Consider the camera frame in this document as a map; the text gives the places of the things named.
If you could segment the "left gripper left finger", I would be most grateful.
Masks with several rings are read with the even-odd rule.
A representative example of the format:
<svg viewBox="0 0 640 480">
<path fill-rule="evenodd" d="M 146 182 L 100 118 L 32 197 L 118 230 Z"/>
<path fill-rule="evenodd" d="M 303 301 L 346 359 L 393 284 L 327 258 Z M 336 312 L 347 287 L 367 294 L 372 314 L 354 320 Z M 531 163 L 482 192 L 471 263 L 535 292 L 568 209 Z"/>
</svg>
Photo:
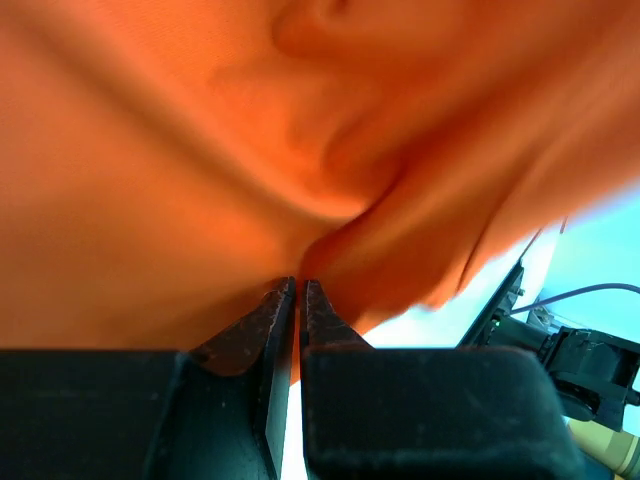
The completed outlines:
<svg viewBox="0 0 640 480">
<path fill-rule="evenodd" d="M 295 279 L 278 279 L 255 309 L 190 352 L 213 381 L 207 432 L 223 479 L 281 477 L 295 304 Z"/>
</svg>

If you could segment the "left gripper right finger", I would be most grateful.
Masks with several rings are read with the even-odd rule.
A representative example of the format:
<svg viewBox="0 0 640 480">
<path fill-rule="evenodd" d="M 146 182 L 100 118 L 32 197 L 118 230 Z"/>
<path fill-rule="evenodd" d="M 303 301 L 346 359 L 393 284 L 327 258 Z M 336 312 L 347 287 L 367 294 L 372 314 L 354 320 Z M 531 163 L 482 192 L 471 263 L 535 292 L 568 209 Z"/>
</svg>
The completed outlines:
<svg viewBox="0 0 640 480">
<path fill-rule="evenodd" d="M 318 280 L 304 283 L 299 337 L 301 350 L 311 347 L 373 349 L 336 313 Z"/>
</svg>

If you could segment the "orange t shirt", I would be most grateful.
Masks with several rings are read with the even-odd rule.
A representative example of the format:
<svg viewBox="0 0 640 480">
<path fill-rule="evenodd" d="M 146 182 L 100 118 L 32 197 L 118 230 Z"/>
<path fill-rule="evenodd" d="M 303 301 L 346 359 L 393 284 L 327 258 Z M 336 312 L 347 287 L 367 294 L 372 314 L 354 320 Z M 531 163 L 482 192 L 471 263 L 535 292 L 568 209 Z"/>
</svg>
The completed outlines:
<svg viewBox="0 0 640 480">
<path fill-rule="evenodd" d="M 635 1 L 5 1 L 1 343 L 368 331 L 639 177 Z"/>
</svg>

